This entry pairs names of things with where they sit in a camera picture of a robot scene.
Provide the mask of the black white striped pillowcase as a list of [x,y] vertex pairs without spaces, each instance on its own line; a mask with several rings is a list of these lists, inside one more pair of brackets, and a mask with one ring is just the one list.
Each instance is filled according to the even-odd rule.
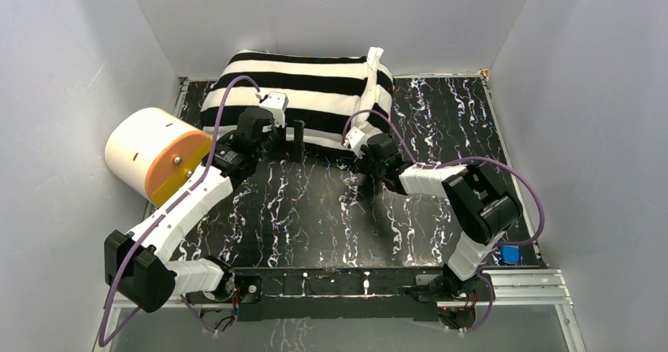
[[388,133],[394,78],[380,61],[383,50],[361,57],[306,57],[241,50],[228,62],[200,110],[202,130],[223,135],[248,107],[259,106],[257,93],[283,93],[287,120],[305,124],[304,141],[322,150],[345,151],[349,127]]

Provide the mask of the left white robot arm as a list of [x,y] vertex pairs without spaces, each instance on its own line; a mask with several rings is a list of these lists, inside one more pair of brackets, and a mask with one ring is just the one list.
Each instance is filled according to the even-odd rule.
[[252,106],[236,129],[218,139],[159,108],[141,109],[112,133],[106,163],[156,208],[127,232],[104,242],[105,279],[141,310],[152,313],[174,295],[206,292],[217,302],[235,292],[231,268],[215,258],[178,262],[180,242],[219,202],[268,158],[302,158],[305,124]]

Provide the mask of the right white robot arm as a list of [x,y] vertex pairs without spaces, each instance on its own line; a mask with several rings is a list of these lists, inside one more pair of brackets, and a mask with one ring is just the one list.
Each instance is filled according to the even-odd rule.
[[445,198],[461,235],[443,267],[443,288],[463,300],[475,288],[474,277],[507,229],[523,213],[513,191],[486,161],[427,169],[403,159],[395,143],[365,143],[355,150],[362,165],[401,195]]

